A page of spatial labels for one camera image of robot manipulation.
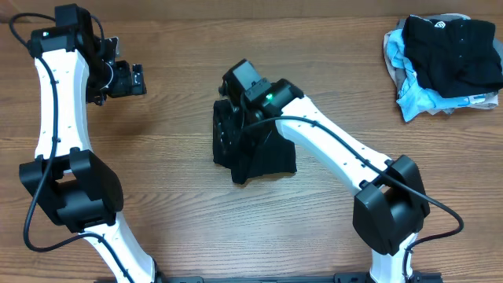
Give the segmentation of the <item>black t-shirt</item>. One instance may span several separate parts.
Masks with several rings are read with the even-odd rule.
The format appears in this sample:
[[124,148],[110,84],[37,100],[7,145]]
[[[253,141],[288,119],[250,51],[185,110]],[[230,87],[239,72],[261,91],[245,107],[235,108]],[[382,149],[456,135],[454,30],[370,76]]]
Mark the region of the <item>black t-shirt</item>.
[[280,136],[277,130],[266,126],[261,136],[229,136],[222,132],[218,121],[216,101],[213,105],[213,161],[231,171],[234,183],[243,185],[250,178],[296,173],[295,145]]

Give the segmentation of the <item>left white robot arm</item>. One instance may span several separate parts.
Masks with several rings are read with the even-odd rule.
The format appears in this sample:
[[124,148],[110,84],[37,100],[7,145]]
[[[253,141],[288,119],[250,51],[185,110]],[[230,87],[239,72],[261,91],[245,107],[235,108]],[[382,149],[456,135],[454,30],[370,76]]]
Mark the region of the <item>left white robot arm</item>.
[[19,167],[20,181],[71,241],[88,241],[118,282],[160,282],[156,261],[134,237],[123,215],[117,174],[92,150],[88,104],[143,95],[143,69],[119,59],[119,40],[108,38],[86,9],[58,6],[53,26],[24,42],[39,76],[41,120],[33,161]]

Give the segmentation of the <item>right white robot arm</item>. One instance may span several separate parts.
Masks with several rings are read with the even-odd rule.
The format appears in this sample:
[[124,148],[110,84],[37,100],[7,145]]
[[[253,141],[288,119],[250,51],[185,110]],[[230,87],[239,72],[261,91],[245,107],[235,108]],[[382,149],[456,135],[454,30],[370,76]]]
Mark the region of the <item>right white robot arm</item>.
[[371,248],[366,272],[338,273],[335,282],[438,282],[412,268],[412,245],[430,212],[417,165],[392,159],[351,137],[287,79],[271,82],[248,60],[222,77],[214,104],[214,161],[237,184],[296,172],[296,147],[326,166],[354,200],[353,226]]

